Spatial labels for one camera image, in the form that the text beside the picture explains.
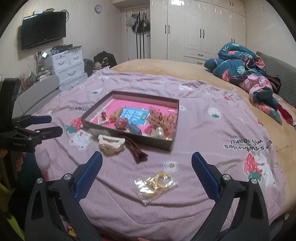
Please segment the person's hand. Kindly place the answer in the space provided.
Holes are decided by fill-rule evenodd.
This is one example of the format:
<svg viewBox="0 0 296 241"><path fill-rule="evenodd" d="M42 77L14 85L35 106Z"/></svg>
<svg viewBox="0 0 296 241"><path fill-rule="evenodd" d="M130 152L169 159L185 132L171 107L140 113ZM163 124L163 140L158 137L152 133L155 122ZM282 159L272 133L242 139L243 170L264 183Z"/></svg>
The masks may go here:
<svg viewBox="0 0 296 241"><path fill-rule="evenodd" d="M1 149L1 158L4 158L8 154L8 151L5 149ZM15 154L12 158L12 162L14 164L14 168L16 172L20 172L22 170L23 166L23 159L27 155L26 152L20 152L18 154Z"/></svg>

